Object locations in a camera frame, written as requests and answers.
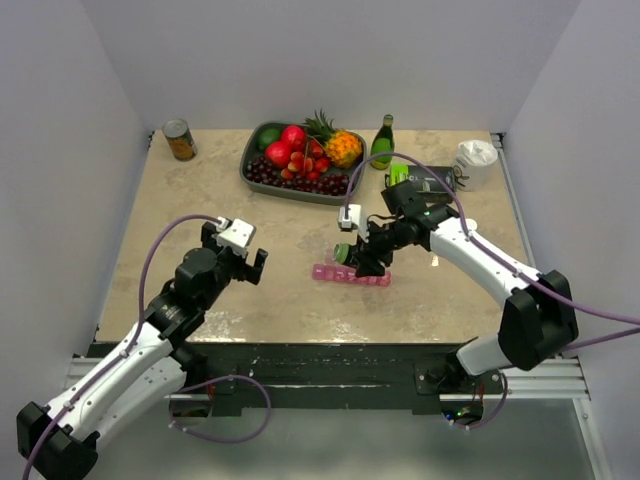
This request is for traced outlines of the pink weekly pill organizer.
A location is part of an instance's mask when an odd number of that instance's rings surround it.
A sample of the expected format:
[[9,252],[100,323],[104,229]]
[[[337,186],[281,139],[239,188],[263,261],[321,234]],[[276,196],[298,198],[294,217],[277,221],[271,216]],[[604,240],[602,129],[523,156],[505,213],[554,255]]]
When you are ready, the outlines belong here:
[[386,272],[383,276],[357,277],[354,268],[337,264],[331,256],[327,256],[323,263],[315,263],[312,266],[311,278],[321,282],[374,287],[389,287],[392,283],[390,272]]

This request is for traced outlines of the green pill bottle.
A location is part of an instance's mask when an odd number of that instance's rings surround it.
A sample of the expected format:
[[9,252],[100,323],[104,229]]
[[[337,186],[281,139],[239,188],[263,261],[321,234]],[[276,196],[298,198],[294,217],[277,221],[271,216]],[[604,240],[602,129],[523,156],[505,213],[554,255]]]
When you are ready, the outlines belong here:
[[333,250],[333,259],[336,264],[350,265],[352,262],[352,245],[338,243]]

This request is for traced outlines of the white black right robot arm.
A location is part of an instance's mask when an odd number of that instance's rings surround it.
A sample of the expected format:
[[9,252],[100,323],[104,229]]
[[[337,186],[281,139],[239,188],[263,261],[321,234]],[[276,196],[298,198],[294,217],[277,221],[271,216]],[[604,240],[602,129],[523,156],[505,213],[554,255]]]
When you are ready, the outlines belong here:
[[497,333],[472,339],[449,353],[431,375],[445,390],[469,392],[481,375],[516,367],[529,371],[578,336],[571,291],[559,272],[540,273],[484,239],[475,225],[448,204],[428,204],[408,181],[382,192],[390,213],[382,225],[360,205],[341,207],[338,226],[354,231],[353,245],[338,246],[335,260],[358,277],[382,277],[396,251],[420,246],[449,261],[502,308]]

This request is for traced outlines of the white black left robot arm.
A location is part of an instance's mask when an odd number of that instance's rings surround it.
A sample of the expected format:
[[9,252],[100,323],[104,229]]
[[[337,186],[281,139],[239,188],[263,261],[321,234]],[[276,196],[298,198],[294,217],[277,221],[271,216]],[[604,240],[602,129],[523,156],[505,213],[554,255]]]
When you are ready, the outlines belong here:
[[205,217],[201,247],[190,250],[160,294],[138,303],[139,319],[126,337],[69,389],[17,416],[24,476],[83,479],[99,453],[137,416],[177,389],[200,390],[206,359],[187,342],[233,280],[258,284],[267,252],[247,264],[253,225]]

